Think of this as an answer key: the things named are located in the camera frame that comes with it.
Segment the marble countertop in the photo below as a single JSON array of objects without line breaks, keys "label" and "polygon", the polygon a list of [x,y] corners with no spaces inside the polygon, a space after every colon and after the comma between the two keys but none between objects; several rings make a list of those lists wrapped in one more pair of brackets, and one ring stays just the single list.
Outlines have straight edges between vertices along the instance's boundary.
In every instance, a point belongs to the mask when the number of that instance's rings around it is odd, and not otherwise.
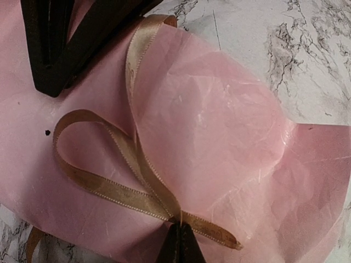
[{"label": "marble countertop", "polygon": [[[350,0],[164,0],[152,12],[175,14],[179,27],[249,68],[292,120],[351,125]],[[327,263],[351,262],[350,211],[351,191],[344,231]],[[26,262],[30,229],[0,205],[0,262]],[[53,237],[38,256],[39,262],[111,262]]]}]

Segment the pink wrapping paper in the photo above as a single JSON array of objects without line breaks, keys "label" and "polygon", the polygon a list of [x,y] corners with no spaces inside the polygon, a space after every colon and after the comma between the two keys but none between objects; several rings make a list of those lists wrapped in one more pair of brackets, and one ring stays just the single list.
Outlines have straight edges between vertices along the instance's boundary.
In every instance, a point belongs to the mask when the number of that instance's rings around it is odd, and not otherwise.
[{"label": "pink wrapping paper", "polygon": [[[183,210],[232,232],[242,251],[197,236],[208,262],[320,263],[335,245],[351,168],[348,127],[289,121],[257,78],[197,37],[162,26],[127,102],[126,51],[111,42],[76,87],[52,99],[33,86],[19,1],[0,10],[0,203],[36,227],[118,262],[154,262],[162,221],[76,186],[53,158],[57,121],[79,108],[128,132]],[[75,19],[83,15],[76,10]],[[64,132],[73,164],[142,189],[95,124]]]}]

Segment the brown satin ribbon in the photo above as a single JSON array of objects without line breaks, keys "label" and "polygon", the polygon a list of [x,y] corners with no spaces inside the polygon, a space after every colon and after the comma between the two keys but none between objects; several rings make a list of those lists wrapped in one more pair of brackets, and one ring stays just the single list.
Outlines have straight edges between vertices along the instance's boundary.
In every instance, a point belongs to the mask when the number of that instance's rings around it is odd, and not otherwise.
[{"label": "brown satin ribbon", "polygon": [[[126,85],[131,107],[139,65],[163,23],[176,26],[177,20],[174,16],[151,15],[140,23],[131,40],[126,61]],[[78,122],[97,122],[103,125],[132,172],[148,193],[137,191],[100,175],[77,168],[61,157],[57,149],[59,136],[68,126]],[[167,188],[145,155],[139,139],[138,130],[136,130],[133,138],[131,138],[122,129],[106,121],[94,112],[77,110],[62,117],[56,125],[53,137],[54,154],[61,169],[71,180],[87,191],[111,202],[164,221],[185,221],[195,232],[221,245],[237,250],[242,248],[241,244],[227,230],[181,210],[176,197]],[[33,251],[43,235],[44,233],[36,228],[32,230],[27,244],[28,263],[31,263]]]}]

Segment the gray marble vein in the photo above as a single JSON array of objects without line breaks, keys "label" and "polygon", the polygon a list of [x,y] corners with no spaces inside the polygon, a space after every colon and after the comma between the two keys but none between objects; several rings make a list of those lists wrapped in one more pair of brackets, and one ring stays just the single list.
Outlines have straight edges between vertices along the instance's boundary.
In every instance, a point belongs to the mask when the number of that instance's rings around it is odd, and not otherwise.
[{"label": "gray marble vein", "polygon": [[[246,66],[297,122],[351,125],[350,0],[164,0],[190,31]],[[351,262],[351,193],[327,263]],[[26,262],[31,226],[0,205],[0,262]],[[47,236],[35,262],[111,262]]]}]

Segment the table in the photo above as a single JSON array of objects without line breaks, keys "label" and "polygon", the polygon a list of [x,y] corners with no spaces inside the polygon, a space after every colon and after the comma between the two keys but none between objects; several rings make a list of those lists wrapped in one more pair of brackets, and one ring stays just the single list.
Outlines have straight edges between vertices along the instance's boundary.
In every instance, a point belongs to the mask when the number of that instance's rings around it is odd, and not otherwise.
[{"label": "table", "polygon": [[[165,0],[190,31],[249,68],[300,123],[351,125],[351,2],[348,0]],[[351,191],[343,233],[327,263],[351,261]],[[31,226],[0,205],[0,261],[24,262]],[[47,237],[40,262],[111,262]]]}]

